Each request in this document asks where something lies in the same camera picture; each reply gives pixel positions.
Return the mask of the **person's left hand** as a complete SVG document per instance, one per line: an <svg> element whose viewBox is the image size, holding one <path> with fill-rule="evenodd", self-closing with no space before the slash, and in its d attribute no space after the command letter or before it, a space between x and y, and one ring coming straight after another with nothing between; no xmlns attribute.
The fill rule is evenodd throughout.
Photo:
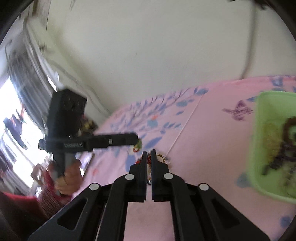
<svg viewBox="0 0 296 241"><path fill-rule="evenodd" d="M71 196L79 190L83 178L80 172L81 162L74 160L74 162L68 166L65 173L53 180L55 165L53 161L50 161L45 172L45 186L52 192L52 194L60 194L62 196Z"/></svg>

